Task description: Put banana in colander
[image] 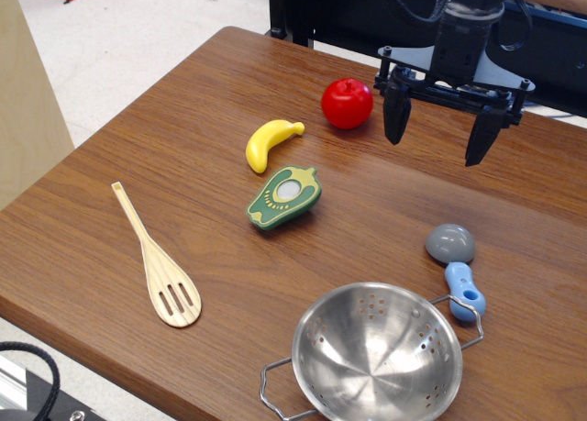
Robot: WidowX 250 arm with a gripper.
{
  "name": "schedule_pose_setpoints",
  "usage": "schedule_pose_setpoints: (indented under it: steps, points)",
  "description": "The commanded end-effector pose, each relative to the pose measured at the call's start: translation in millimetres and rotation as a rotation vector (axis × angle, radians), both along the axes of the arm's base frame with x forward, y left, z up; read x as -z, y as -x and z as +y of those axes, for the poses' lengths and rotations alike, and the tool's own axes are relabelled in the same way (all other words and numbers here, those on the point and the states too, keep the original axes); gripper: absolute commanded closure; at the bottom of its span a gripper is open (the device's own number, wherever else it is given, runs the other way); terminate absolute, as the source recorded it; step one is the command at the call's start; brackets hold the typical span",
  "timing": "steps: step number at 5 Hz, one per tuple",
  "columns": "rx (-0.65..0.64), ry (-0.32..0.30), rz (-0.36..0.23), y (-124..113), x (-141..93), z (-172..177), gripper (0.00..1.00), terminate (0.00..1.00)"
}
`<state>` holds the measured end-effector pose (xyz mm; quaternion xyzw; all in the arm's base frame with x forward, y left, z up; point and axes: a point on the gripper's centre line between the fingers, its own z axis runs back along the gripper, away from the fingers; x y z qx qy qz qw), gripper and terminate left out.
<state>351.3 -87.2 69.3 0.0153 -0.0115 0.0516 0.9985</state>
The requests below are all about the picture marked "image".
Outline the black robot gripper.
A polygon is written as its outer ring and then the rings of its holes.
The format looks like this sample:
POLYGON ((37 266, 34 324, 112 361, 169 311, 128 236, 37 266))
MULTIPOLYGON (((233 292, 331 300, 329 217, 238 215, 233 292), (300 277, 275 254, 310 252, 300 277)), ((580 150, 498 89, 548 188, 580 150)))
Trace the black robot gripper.
POLYGON ((397 145, 412 100, 476 115, 465 154, 467 167, 480 164, 501 124, 517 124, 535 85, 491 61, 486 47, 499 34, 503 1, 445 1, 437 13, 434 44, 424 48, 384 46, 375 88, 384 97, 386 138, 397 145))

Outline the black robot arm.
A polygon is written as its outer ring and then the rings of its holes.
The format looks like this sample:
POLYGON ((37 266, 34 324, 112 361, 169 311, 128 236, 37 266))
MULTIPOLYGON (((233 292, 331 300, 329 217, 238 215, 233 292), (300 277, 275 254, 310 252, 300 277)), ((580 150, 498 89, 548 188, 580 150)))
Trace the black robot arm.
MULTIPOLYGON (((457 109, 476 116, 465 164, 481 163, 500 131, 520 123, 526 97, 536 88, 486 53, 489 40, 499 38, 506 0, 437 0, 430 17, 414 14, 402 0, 384 1, 409 26, 437 31, 429 47, 378 50, 374 86, 384 99, 386 138, 400 142, 415 99, 457 109)), ((514 1, 531 27, 525 1, 514 1)))

